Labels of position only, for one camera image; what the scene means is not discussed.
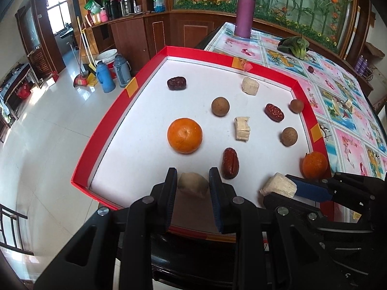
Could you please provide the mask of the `beige sugarcane chunk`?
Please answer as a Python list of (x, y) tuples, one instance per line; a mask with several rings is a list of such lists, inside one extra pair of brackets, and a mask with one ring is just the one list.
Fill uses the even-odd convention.
[(263, 196), (267, 196), (272, 192), (288, 198), (293, 198), (297, 192), (297, 185), (288, 177), (277, 172), (268, 179), (260, 190), (260, 193)]

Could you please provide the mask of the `pale sugarcane chunk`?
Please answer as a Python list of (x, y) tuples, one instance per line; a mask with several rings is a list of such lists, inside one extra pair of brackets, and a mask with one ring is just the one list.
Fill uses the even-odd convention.
[(187, 195), (204, 199), (207, 195), (209, 183), (202, 175), (188, 172), (181, 174), (177, 187)]

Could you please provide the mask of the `brown round longan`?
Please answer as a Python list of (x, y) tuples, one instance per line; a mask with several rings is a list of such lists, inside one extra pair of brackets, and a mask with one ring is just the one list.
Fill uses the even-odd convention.
[(216, 116), (226, 116), (230, 110), (230, 103), (224, 97), (217, 97), (211, 103), (211, 111)]

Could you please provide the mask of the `small orange tangerine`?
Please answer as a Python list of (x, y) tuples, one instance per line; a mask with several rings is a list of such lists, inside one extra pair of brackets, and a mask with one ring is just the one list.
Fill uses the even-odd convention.
[(328, 161), (323, 153), (313, 151), (305, 155), (301, 167), (306, 179), (321, 179), (328, 168)]

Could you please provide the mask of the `colourful fruit print tablecloth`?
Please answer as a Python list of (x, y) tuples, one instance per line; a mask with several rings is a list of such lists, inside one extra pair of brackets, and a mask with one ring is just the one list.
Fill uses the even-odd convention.
[[(224, 23), (206, 37), (202, 49), (240, 57), (296, 79), (317, 118), (331, 172), (386, 178), (386, 133), (352, 74), (312, 50), (304, 60), (280, 52), (277, 35), (254, 29), (250, 39), (241, 39), (233, 31), (232, 23)], [(347, 99), (352, 100), (352, 112), (344, 105)]]

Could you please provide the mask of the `large orange tangerine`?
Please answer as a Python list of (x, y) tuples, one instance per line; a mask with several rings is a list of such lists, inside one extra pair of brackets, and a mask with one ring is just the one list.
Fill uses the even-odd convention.
[(176, 152), (191, 154), (201, 146), (203, 130), (190, 118), (178, 118), (170, 124), (167, 140)]

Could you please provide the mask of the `pale sugarcane piece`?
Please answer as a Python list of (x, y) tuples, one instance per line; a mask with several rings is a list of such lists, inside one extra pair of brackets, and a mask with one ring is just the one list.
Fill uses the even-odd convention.
[(250, 137), (250, 126), (248, 116), (237, 116), (234, 118), (236, 140), (247, 142)]

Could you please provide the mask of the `red white tray box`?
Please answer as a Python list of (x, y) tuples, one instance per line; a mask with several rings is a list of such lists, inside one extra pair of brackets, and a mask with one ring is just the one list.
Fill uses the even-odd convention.
[(222, 179), (253, 203), (277, 172), (301, 175), (327, 152), (300, 81), (238, 57), (167, 46), (129, 82), (92, 134), (72, 185), (113, 210), (148, 195), (169, 168)]

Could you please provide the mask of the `white sugarcane piece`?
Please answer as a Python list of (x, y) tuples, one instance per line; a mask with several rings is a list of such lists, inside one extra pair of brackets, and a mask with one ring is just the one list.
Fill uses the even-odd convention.
[(242, 91), (250, 96), (256, 96), (259, 86), (258, 81), (250, 77), (244, 77), (241, 84)]

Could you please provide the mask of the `dark red jujube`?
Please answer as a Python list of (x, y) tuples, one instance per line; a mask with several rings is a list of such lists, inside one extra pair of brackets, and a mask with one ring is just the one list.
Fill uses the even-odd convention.
[(187, 82), (185, 77), (173, 77), (167, 81), (169, 90), (185, 90)]

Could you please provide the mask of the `green leafy vegetable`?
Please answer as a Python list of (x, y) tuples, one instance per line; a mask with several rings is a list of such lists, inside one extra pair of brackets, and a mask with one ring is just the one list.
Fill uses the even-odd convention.
[(309, 46), (309, 41), (303, 38), (303, 36), (293, 36), (280, 40), (277, 49), (280, 52), (292, 54), (295, 58), (304, 60)]

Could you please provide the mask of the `grey thermos flask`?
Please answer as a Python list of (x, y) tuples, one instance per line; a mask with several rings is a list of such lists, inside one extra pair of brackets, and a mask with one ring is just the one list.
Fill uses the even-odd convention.
[(131, 67), (129, 62), (121, 55), (117, 54), (115, 60), (113, 62), (113, 66), (115, 69), (115, 74), (117, 75), (117, 79), (120, 87), (124, 88), (129, 84), (131, 80)]

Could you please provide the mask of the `blue thermos flask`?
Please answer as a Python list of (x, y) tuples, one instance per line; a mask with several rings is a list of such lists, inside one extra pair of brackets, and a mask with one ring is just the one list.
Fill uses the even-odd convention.
[(110, 75), (110, 70), (103, 61), (97, 63), (96, 75), (104, 93), (112, 92), (115, 89), (115, 83)]

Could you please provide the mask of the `wooden cabinet with aquarium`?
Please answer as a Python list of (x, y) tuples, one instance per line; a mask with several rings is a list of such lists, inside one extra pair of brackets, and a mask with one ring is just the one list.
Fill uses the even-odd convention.
[(145, 64), (167, 45), (192, 48), (222, 24), (252, 37), (258, 29), (278, 37), (299, 36), (312, 51), (352, 73), (372, 92), (364, 55), (371, 23), (370, 0), (68, 0), (73, 25), (85, 32), (93, 54), (117, 47), (136, 51)]

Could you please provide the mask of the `purple thermos bottle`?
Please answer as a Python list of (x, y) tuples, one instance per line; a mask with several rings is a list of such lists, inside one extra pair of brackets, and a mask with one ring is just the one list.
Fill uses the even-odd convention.
[(234, 34), (244, 39), (251, 38), (256, 0), (237, 0), (236, 26)]

